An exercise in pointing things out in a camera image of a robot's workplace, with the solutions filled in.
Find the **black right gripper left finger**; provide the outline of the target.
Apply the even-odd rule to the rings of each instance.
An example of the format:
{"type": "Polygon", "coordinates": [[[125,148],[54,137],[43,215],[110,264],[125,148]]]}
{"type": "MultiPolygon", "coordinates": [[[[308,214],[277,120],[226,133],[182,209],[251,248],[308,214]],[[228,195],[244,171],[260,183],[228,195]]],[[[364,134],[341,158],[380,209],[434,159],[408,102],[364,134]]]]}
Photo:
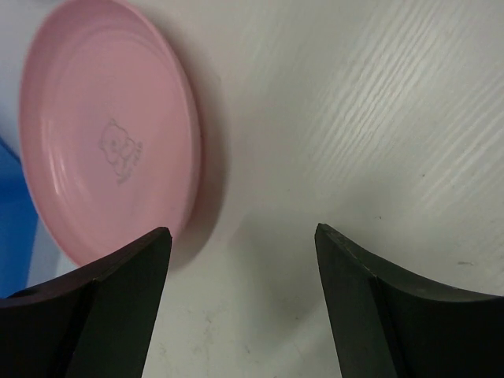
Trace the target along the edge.
{"type": "Polygon", "coordinates": [[[156,228],[1,300],[3,377],[140,377],[169,268],[156,228]]]}

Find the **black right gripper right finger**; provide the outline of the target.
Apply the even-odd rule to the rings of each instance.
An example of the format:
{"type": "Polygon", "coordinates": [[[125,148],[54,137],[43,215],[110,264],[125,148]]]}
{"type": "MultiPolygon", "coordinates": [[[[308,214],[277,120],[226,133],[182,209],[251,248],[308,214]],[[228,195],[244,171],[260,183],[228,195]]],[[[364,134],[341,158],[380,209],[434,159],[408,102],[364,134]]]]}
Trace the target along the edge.
{"type": "Polygon", "coordinates": [[[502,376],[502,297],[417,275],[327,224],[314,238],[343,376],[502,376]]]}

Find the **pink plate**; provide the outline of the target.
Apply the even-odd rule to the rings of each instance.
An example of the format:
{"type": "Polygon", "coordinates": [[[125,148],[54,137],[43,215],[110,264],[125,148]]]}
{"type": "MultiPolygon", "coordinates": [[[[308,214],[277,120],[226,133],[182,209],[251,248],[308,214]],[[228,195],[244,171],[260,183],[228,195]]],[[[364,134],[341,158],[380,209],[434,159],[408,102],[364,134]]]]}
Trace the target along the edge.
{"type": "Polygon", "coordinates": [[[134,6],[53,10],[25,59],[18,118],[31,198],[75,264],[158,227],[181,234],[198,188],[198,115],[174,50],[134,6]]]}

